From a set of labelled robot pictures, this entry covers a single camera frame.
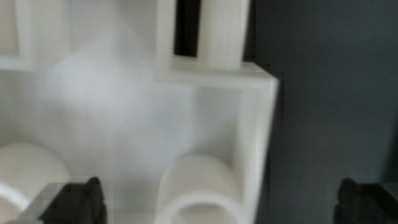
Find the vertical slot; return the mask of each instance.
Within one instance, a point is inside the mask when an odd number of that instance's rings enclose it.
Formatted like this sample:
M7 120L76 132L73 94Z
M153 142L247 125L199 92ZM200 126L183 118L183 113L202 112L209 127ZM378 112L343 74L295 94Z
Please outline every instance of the vertical slot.
M177 0L174 54L197 56L200 0Z

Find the curved cutout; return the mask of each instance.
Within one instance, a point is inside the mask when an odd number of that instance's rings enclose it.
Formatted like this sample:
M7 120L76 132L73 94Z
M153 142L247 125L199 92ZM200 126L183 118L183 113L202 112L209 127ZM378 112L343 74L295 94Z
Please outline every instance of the curved cutout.
M216 204L195 204L172 217L172 224L236 224L232 214Z

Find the white plastic block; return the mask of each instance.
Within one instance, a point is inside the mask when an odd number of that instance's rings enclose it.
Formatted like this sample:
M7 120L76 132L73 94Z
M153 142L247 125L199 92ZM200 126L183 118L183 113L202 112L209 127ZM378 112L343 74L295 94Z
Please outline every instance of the white plastic block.
M35 71L69 54L65 0L0 1L0 69Z
M0 207L12 206L19 214L48 183L65 182L69 172L46 149L26 143L0 148Z
M192 86L215 87L241 91L240 115L236 130L236 146L231 149L232 164L229 166L231 178L218 166L208 162L176 161L174 168L165 173L160 198L156 224L238 223L252 224L257 211L257 200L263 183L263 169L266 160L266 147L272 127L272 114L277 93L277 79L254 63L243 63L243 46L248 17L248 0L204 0L200 9L200 35L197 58L174 55L174 28L176 28L176 0L158 0L158 41L156 62L158 81ZM236 195L225 194L224 185L236 187ZM216 202L222 195L225 203ZM192 205L215 205L229 214L232 221L220 221L218 213L202 212ZM240 207L241 212L227 209ZM176 221L172 217L186 211L193 217Z

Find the white rod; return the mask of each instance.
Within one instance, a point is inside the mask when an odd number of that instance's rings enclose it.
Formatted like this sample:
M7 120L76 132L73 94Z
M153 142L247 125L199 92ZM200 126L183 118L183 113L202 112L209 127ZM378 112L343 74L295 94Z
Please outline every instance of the white rod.
M202 0L199 63L211 69L241 67L248 0Z

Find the dark gray background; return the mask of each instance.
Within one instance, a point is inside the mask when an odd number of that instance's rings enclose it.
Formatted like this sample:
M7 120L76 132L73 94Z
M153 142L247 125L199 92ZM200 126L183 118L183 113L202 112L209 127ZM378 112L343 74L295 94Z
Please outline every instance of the dark gray background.
M398 181L398 1L257 0L282 80L257 223L330 224L339 180Z

